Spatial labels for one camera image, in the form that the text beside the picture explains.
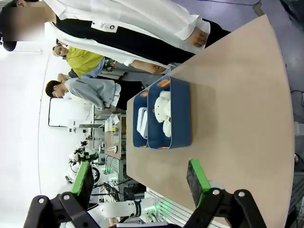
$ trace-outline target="yellow shirt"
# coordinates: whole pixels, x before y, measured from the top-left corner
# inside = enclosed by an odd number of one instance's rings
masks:
[[[93,70],[103,58],[104,56],[76,47],[70,47],[66,55],[67,63],[78,77]]]

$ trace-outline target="gray sweater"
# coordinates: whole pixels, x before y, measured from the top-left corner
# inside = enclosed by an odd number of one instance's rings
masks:
[[[113,80],[95,78],[71,78],[65,85],[71,94],[91,102],[99,110],[110,107],[116,88]]]

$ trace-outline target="wooden desk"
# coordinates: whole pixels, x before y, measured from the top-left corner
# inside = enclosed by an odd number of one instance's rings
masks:
[[[267,16],[170,75],[190,82],[192,145],[168,151],[134,148],[131,99],[127,174],[193,210],[186,172],[189,158],[198,158],[207,177],[228,192],[251,191],[268,228],[284,227],[293,182],[293,116],[285,65]]]
[[[121,159],[122,158],[122,134],[126,132],[126,117],[123,114],[117,114],[119,116],[119,123],[116,125],[118,131],[118,142],[112,143],[111,135],[112,132],[104,133],[104,141],[105,141],[105,149],[104,153],[110,155],[114,158]],[[109,147],[117,146],[118,150],[116,153],[114,151],[108,151]]]

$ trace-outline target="gray floor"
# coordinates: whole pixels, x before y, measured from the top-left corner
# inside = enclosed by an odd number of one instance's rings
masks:
[[[257,18],[251,6],[239,6],[225,3],[197,0],[174,0],[186,7],[190,12],[200,14],[203,18],[212,20],[222,28],[233,31]],[[229,0],[230,2],[253,4],[257,0]],[[279,0],[262,0],[262,11],[267,14],[280,44],[291,90],[304,90],[304,31],[301,31],[288,18]],[[150,84],[159,76],[147,74],[130,74],[126,80],[142,80]],[[294,120],[304,123],[304,107],[301,105],[299,92],[292,93]],[[304,152],[304,137],[295,140],[295,150]]]

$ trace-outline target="white stuffed animal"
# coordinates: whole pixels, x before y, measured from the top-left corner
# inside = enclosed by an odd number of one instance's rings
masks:
[[[171,137],[171,92],[161,91],[154,105],[154,114],[159,123],[163,123],[162,130],[167,137]]]

